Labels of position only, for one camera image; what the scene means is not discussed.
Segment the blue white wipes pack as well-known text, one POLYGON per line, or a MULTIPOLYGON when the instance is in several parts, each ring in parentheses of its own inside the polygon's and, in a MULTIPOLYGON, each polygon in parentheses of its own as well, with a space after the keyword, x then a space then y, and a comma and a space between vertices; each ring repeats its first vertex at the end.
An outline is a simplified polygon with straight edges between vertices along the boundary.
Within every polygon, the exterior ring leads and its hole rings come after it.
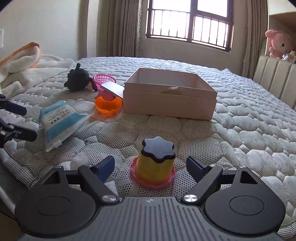
POLYGON ((80 114, 67 102, 60 100, 40 111, 39 121, 43 125, 46 152, 62 145, 62 142, 76 132, 90 118, 80 114))

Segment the pink cardboard box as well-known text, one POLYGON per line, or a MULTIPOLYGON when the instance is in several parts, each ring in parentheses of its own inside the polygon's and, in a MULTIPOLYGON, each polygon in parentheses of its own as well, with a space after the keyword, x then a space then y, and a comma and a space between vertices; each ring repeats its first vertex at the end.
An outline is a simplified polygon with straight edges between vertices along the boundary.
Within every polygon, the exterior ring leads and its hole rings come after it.
POLYGON ((125 113, 211 120, 217 92, 199 75, 161 69, 137 69, 125 82, 125 113))

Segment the grey quilted mattress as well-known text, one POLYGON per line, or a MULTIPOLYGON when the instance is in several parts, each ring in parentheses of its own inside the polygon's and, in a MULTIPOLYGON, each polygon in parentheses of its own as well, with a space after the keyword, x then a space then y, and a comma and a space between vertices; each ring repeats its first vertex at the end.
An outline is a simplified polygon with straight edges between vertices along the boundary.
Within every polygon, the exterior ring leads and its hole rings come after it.
POLYGON ((200 75, 217 91, 213 117, 206 121, 121 113, 108 118, 94 106, 96 93, 72 93, 64 86, 67 73, 44 80, 11 99, 27 108, 25 116, 1 111, 6 122, 34 130, 38 135, 34 142, 14 139, 1 149, 1 166, 18 179, 17 184, 9 184, 1 178, 1 186, 13 203, 54 166, 70 169, 79 160, 97 164, 108 155, 115 158, 112 177, 120 197, 181 197, 195 185, 186 170, 186 159, 193 156, 204 164, 216 164, 226 170, 250 168, 285 205, 286 214, 278 233, 284 238, 295 236, 295 111, 290 106, 253 80, 228 69, 131 57, 83 58, 79 63, 93 74, 115 77, 120 85, 138 68, 200 75), (39 114, 60 100, 90 117, 60 147, 47 152, 39 114), (131 179, 130 164, 142 141, 157 136, 174 144, 176 174, 168 187, 148 190, 131 179))

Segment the black plush toy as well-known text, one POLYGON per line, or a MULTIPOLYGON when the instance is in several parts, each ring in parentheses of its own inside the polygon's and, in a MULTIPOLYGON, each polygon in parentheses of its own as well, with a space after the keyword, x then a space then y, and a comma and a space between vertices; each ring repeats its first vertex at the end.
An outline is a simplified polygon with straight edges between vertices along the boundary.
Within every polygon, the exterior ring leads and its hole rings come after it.
POLYGON ((77 63, 75 69, 71 69, 67 75, 67 81, 64 83, 64 87, 68 88, 71 92, 83 91, 89 84, 94 91, 98 91, 98 87, 95 84, 90 73, 80 67, 81 64, 77 63))

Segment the white fluffy blanket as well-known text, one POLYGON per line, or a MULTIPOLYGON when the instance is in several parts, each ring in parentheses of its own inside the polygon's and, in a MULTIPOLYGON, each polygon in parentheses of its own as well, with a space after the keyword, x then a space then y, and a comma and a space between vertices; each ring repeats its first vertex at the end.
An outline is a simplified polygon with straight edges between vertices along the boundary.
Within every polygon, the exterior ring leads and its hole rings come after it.
POLYGON ((43 54, 35 68, 25 68, 20 60, 1 67, 1 94, 12 98, 35 85, 69 71, 74 64, 72 59, 63 59, 43 54))

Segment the orange edged pillow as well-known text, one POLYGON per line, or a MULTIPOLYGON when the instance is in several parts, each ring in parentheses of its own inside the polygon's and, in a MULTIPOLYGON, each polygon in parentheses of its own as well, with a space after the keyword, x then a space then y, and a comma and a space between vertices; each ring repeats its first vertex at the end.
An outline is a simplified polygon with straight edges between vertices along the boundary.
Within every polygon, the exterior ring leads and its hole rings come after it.
POLYGON ((21 64, 25 65, 25 68, 35 68, 41 56, 42 51, 40 45, 35 42, 30 42, 1 61, 1 67, 13 61, 20 60, 21 64))

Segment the beige padded headboard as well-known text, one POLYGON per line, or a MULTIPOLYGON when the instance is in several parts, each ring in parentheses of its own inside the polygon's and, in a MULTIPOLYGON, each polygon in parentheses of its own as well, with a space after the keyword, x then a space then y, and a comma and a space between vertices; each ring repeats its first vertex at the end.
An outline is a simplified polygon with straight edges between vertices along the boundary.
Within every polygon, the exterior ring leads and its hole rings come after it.
POLYGON ((296 65, 294 63, 260 56, 253 81, 295 109, 296 65))

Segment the white booklet red print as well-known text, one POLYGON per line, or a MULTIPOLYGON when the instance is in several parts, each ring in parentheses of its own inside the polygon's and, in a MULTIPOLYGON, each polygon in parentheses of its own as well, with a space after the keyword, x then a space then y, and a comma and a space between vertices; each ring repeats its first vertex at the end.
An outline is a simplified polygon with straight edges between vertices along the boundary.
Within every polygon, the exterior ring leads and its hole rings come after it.
POLYGON ((124 87, 117 84, 117 83, 114 83, 114 82, 111 82, 111 81, 108 81, 108 82, 104 82, 100 85, 100 87, 109 92, 110 94, 114 95, 115 97, 119 97, 121 99, 123 99, 123 91, 124 91, 124 87))

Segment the pink plush bunny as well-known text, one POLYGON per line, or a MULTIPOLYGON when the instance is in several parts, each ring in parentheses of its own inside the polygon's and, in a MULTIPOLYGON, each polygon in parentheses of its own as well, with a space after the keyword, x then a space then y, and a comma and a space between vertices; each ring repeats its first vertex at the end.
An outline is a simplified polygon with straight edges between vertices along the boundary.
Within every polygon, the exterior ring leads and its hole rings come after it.
POLYGON ((295 43, 292 38, 283 31, 267 30, 266 56, 295 63, 295 43))

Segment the beige curtain right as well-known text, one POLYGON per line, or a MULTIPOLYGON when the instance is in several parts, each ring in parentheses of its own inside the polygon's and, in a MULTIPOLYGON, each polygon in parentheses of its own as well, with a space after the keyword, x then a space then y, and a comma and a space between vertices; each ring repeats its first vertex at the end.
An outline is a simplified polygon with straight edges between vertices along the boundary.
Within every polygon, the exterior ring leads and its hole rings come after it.
POLYGON ((247 2, 247 39, 243 59, 242 76, 253 78, 261 50, 265 48, 268 29, 267 0, 247 2))

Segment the beige curtain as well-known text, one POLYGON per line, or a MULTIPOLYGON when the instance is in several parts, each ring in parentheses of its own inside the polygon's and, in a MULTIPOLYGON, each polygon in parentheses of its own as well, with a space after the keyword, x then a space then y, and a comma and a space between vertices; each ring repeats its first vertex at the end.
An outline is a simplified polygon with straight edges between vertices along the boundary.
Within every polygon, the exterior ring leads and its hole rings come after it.
POLYGON ((243 59, 242 76, 253 78, 261 50, 265 48, 268 29, 267 0, 247 2, 247 39, 243 59))
POLYGON ((141 14, 141 1, 100 1, 97 56, 137 57, 141 14))

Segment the yellow cup black lid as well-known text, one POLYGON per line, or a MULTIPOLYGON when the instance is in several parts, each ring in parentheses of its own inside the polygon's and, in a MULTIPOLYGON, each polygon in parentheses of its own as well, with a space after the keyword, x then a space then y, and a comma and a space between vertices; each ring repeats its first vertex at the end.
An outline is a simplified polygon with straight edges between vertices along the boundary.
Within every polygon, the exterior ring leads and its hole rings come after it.
POLYGON ((174 144, 161 137, 146 138, 130 168, 132 178, 147 189, 162 189, 174 179, 174 144))

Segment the beige curtain left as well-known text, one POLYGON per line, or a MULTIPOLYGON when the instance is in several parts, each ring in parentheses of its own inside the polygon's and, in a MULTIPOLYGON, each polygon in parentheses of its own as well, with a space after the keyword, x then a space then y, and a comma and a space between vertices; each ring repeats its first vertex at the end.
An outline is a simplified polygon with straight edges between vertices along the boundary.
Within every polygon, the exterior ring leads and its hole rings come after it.
POLYGON ((100 1, 97 56, 137 57, 141 14, 141 1, 100 1))

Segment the orange plastic toy bowl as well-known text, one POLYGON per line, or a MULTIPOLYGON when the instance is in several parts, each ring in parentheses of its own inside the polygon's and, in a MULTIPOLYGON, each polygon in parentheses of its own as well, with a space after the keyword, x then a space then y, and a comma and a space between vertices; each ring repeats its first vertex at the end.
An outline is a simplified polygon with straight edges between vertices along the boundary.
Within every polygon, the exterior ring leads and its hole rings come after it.
POLYGON ((94 103, 97 111, 105 115, 115 115, 123 106, 123 101, 119 97, 116 97, 114 100, 105 100, 100 96, 95 99, 94 103))

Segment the pink plastic toy basket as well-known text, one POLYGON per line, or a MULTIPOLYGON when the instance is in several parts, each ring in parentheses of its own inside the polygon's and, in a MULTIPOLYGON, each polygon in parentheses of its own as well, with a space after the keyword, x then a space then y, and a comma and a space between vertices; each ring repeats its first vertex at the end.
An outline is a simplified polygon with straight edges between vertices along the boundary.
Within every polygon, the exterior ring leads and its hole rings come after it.
POLYGON ((96 84, 98 90, 102 90, 101 85, 103 83, 106 83, 109 81, 113 83, 117 83, 117 80, 114 77, 107 74, 96 74, 93 76, 93 81, 96 84))

